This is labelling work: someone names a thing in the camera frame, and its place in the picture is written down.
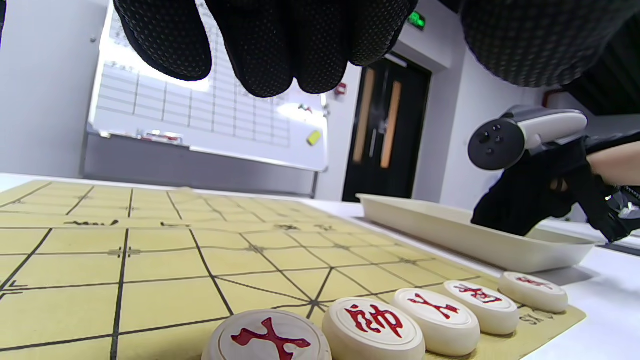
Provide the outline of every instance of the xiangqi board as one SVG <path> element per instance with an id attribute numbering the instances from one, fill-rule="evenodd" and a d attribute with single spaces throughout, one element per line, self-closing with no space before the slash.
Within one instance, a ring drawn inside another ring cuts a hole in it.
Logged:
<path id="1" fill-rule="evenodd" d="M 49 182 L 0 193 L 8 360 L 198 359 L 232 314 L 280 309 L 320 326 L 339 298 L 446 294 L 450 280 L 497 288 L 496 278 L 296 201 Z M 515 335 L 483 334 L 470 359 L 519 359 L 585 317 L 519 308 Z M 446 357 L 426 355 L 437 358 Z"/>

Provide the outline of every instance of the plastic tray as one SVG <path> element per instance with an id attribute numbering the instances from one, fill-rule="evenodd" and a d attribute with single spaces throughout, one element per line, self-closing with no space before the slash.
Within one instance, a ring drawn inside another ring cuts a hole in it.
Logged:
<path id="1" fill-rule="evenodd" d="M 527 237 L 470 224 L 472 213 L 433 202 L 358 194 L 365 217 L 506 270 L 532 273 L 578 265 L 595 241 L 533 229 Z"/>

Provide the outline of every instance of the gloved hand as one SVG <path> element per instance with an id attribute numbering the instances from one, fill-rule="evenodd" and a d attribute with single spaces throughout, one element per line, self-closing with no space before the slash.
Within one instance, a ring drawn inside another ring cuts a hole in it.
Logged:
<path id="1" fill-rule="evenodd" d="M 156 70 L 195 81 L 211 49 L 195 0 L 114 0 L 129 43 Z M 347 63 L 368 65 L 395 45 L 418 0 L 206 0 L 238 80 L 257 97 L 285 92 L 293 77 L 321 94 Z"/>
<path id="2" fill-rule="evenodd" d="M 418 0 L 206 0 L 238 80 L 257 97 L 335 88 L 347 63 L 393 48 Z M 452 0 L 441 0 L 453 3 Z M 129 42 L 151 67 L 186 81 L 211 71 L 195 0 L 114 0 Z M 567 84 L 597 61 L 640 0 L 460 0 L 470 50 L 518 86 Z"/>

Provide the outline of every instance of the table surface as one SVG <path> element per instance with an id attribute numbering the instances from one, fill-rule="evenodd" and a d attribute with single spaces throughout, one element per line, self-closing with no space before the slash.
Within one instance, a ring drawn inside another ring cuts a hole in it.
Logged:
<path id="1" fill-rule="evenodd" d="M 166 189 L 159 186 L 0 174 L 0 191 L 34 180 Z M 240 193 L 201 192 L 255 196 Z M 283 197 L 267 198 L 291 199 Z M 299 199 L 299 201 L 335 216 L 350 218 L 362 226 L 375 229 L 471 268 L 494 276 L 499 276 L 501 273 L 499 269 L 494 267 L 451 254 L 442 248 L 429 246 L 387 229 L 368 224 L 362 220 L 364 212 L 359 204 L 307 199 Z M 590 231 L 588 225 L 583 224 L 547 221 L 542 226 L 564 233 L 583 234 L 590 238 L 599 236 L 597 233 Z M 562 285 L 569 294 L 571 305 L 583 310 L 588 317 L 568 332 L 527 356 L 526 359 L 623 359 L 635 357 L 640 351 L 640 279 L 633 272 L 633 269 L 640 269 L 640 258 L 596 248 L 589 253 L 579 266 L 537 274 L 539 277 Z"/>

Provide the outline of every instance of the whiteboard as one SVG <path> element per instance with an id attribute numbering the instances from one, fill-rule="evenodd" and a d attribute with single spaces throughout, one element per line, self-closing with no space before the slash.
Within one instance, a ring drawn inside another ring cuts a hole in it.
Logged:
<path id="1" fill-rule="evenodd" d="M 176 133 L 192 151 L 326 170 L 324 95 L 306 94 L 295 81 L 274 98 L 250 95 L 234 75 L 204 0 L 196 3 L 211 43 L 213 69 L 194 82 L 173 79 L 144 63 L 109 6 L 89 123 L 106 133 Z"/>

